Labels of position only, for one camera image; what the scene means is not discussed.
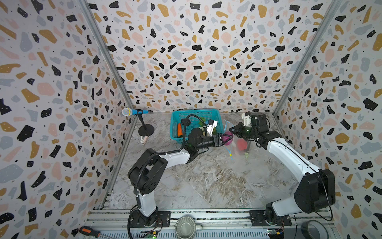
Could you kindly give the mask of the red toy pepper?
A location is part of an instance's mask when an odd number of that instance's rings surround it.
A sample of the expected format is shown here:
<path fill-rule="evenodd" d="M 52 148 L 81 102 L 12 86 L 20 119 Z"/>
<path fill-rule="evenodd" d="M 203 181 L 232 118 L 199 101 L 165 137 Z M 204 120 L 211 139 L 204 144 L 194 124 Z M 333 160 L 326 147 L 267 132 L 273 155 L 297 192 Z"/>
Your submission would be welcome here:
<path fill-rule="evenodd" d="M 248 147 L 248 143 L 241 138 L 237 140 L 236 146 L 239 151 L 245 151 Z"/>

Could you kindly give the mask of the clear zip top bag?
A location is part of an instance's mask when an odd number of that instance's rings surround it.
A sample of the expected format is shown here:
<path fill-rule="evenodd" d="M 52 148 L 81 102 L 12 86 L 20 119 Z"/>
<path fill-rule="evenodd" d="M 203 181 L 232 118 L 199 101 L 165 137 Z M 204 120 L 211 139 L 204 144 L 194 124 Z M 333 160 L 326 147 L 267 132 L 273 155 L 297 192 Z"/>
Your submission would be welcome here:
<path fill-rule="evenodd" d="M 237 124 L 225 120 L 224 133 L 233 137 L 225 145 L 230 158 L 249 157 L 252 147 L 266 148 L 266 139 L 261 133 L 270 130 L 269 120 L 264 116 L 248 116 Z"/>

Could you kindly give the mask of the green toy leaf vegetable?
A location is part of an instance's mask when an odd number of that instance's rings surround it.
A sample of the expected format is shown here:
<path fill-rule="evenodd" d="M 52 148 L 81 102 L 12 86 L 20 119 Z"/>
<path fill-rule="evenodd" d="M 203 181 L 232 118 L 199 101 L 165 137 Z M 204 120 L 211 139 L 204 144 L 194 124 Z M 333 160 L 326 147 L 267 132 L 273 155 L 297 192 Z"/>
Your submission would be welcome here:
<path fill-rule="evenodd" d="M 209 121 L 206 120 L 204 117 L 201 117 L 201 120 L 199 121 L 200 126 L 207 126 L 209 124 Z"/>

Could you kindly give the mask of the teal plastic basket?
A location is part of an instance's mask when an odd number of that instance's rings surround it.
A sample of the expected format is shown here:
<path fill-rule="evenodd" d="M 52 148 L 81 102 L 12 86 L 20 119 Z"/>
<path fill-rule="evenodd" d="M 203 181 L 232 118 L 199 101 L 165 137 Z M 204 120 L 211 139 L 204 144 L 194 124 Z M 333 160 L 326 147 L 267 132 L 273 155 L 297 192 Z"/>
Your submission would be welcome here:
<path fill-rule="evenodd" d="M 183 136 L 178 136 L 178 132 L 183 133 L 183 126 L 181 125 L 181 130 L 178 131 L 179 124 L 181 120 L 185 119 L 188 115 L 196 115 L 208 123 L 208 120 L 217 121 L 217 127 L 215 128 L 217 133 L 224 133 L 224 124 L 222 122 L 220 112 L 217 109 L 200 109 L 200 110 L 182 110 L 175 111 L 172 113 L 171 117 L 171 128 L 170 135 L 171 139 L 175 140 L 177 143 L 183 143 Z"/>

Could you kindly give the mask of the black toy avocado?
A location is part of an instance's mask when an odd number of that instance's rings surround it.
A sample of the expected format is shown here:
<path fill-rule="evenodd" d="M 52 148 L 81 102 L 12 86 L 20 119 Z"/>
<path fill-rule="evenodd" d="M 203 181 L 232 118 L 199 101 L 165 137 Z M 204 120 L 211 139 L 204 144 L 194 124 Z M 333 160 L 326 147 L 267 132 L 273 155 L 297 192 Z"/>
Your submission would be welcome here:
<path fill-rule="evenodd" d="M 184 126 L 189 126 L 191 124 L 191 121 L 189 118 L 185 118 L 181 120 L 181 124 Z"/>

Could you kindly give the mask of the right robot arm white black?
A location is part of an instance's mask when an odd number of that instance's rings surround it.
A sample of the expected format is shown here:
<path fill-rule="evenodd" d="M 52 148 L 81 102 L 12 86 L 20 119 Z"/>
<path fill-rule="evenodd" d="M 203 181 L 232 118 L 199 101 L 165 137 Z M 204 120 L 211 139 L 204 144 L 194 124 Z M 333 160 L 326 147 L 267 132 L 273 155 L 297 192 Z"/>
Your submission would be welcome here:
<path fill-rule="evenodd" d="M 265 220 L 268 223 L 273 224 L 290 214 L 317 213 L 335 203 L 334 173 L 329 169 L 320 169 L 295 151 L 277 131 L 270 129 L 264 114 L 243 113 L 242 121 L 229 131 L 273 154 L 298 181 L 292 195 L 266 205 Z"/>

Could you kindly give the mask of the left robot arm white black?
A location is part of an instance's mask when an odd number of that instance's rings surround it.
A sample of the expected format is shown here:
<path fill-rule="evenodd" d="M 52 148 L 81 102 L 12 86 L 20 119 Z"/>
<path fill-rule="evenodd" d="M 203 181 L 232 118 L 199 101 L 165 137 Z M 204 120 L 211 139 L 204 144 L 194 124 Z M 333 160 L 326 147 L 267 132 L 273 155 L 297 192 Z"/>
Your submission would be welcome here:
<path fill-rule="evenodd" d="M 155 203 L 154 190 L 166 169 L 188 164 L 198 157 L 200 150 L 221 147 L 232 140 L 231 134 L 204 135 L 200 128 L 194 128 L 180 149 L 167 152 L 157 152 L 151 148 L 145 150 L 128 172 L 139 215 L 147 220 L 156 216 L 158 207 Z"/>

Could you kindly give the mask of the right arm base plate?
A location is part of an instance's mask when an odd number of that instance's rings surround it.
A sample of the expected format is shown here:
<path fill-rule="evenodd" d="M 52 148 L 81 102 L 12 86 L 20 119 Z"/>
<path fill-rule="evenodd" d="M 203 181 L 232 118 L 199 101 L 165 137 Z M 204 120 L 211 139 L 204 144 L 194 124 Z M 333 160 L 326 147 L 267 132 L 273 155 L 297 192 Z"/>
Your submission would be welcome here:
<path fill-rule="evenodd" d="M 251 210 L 249 211 L 249 219 L 254 227 L 281 227 L 292 226 L 292 222 L 288 216 L 277 216 L 271 210 Z"/>

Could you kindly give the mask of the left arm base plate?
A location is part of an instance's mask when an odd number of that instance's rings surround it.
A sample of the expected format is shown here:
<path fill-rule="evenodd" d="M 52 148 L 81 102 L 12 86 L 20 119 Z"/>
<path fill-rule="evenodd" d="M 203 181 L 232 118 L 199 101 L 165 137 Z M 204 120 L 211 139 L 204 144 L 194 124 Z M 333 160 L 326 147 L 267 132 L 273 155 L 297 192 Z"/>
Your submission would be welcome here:
<path fill-rule="evenodd" d="M 170 211 L 154 211 L 150 216 L 144 216 L 139 210 L 135 210 L 131 213 L 128 225 L 131 228 L 143 228 L 143 227 L 170 227 L 171 212 Z"/>

